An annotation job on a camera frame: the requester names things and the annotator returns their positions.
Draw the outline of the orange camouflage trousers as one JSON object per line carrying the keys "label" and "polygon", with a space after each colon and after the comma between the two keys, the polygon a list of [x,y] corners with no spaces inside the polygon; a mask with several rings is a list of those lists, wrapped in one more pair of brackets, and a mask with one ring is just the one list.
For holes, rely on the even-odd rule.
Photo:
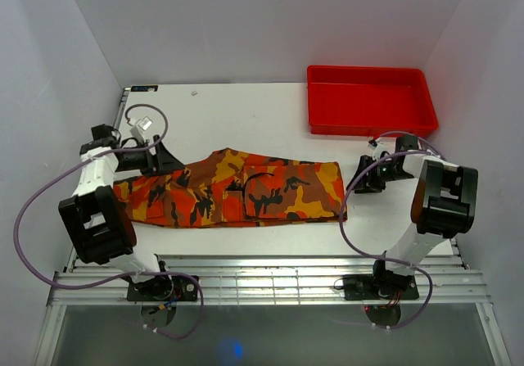
{"label": "orange camouflage trousers", "polygon": [[116,181],[113,190],[132,221],[164,228],[264,227],[347,218],[338,163],[231,148],[170,174]]}

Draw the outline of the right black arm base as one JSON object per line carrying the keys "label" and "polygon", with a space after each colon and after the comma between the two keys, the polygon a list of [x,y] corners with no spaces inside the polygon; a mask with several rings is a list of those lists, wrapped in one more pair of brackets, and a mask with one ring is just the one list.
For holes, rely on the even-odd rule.
{"label": "right black arm base", "polygon": [[418,300],[414,276],[400,281],[379,280],[371,274],[349,274],[342,277],[345,300]]}

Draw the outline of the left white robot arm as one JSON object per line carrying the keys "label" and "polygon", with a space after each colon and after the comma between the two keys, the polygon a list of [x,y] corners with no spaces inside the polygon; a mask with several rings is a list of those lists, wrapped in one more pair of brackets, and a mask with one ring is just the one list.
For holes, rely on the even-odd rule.
{"label": "left white robot arm", "polygon": [[143,175],[163,175],[184,165],[160,141],[153,152],[147,140],[135,135],[138,150],[123,148],[118,130],[107,124],[91,129],[93,140],[80,148],[81,169],[73,195],[58,205],[58,211],[78,257],[85,264],[112,263],[124,273],[130,288],[148,300],[174,296],[174,281],[164,274],[165,263],[151,252],[137,248],[138,239],[124,205],[113,191],[115,174],[138,170]]}

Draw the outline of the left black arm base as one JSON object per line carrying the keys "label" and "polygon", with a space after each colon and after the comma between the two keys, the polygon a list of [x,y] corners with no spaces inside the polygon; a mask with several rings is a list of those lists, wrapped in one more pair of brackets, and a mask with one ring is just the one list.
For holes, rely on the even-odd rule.
{"label": "left black arm base", "polygon": [[145,282],[131,282],[128,287],[127,301],[195,301],[198,298],[196,282],[181,275],[155,276]]}

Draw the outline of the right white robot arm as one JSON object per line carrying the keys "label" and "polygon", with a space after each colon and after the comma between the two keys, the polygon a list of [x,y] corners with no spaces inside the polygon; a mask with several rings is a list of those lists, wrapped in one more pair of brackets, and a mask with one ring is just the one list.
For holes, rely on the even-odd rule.
{"label": "right white robot arm", "polygon": [[438,245],[467,233],[477,204],[476,169],[448,162],[424,138],[395,133],[395,150],[378,139],[369,141],[371,155],[361,156],[347,192],[380,193],[393,181],[415,178],[410,224],[400,240],[380,254],[370,274],[342,279],[346,300],[417,300],[415,268]]}

